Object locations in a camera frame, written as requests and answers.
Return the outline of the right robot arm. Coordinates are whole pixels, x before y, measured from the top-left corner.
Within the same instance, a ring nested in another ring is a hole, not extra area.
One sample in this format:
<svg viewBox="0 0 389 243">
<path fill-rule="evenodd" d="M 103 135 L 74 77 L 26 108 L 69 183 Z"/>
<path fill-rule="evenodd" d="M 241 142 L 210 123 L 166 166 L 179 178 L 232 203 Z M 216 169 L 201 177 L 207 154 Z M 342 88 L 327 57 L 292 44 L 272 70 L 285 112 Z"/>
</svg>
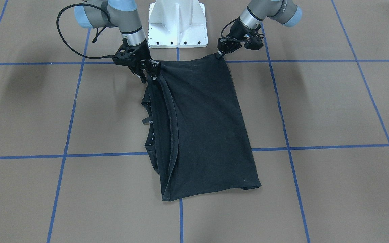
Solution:
<svg viewBox="0 0 389 243">
<path fill-rule="evenodd" d="M 74 7 L 78 24 L 85 29 L 118 28 L 122 45 L 112 58 L 115 65 L 128 67 L 146 83 L 156 80 L 161 64 L 150 56 L 147 37 L 134 0 L 86 0 Z"/>
</svg>

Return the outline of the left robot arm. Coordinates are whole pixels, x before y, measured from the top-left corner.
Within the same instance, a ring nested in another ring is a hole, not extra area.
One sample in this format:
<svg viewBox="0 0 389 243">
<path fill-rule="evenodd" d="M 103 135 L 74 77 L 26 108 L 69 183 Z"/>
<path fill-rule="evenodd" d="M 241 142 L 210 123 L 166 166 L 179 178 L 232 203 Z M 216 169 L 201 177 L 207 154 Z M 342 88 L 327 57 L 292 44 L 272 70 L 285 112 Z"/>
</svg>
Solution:
<svg viewBox="0 0 389 243">
<path fill-rule="evenodd" d="M 223 27 L 217 41 L 216 59 L 233 53 L 241 47 L 260 50 L 264 34 L 259 33 L 265 18 L 283 26 L 293 27 L 302 18 L 302 9 L 291 0 L 252 0 L 242 14 Z"/>
</svg>

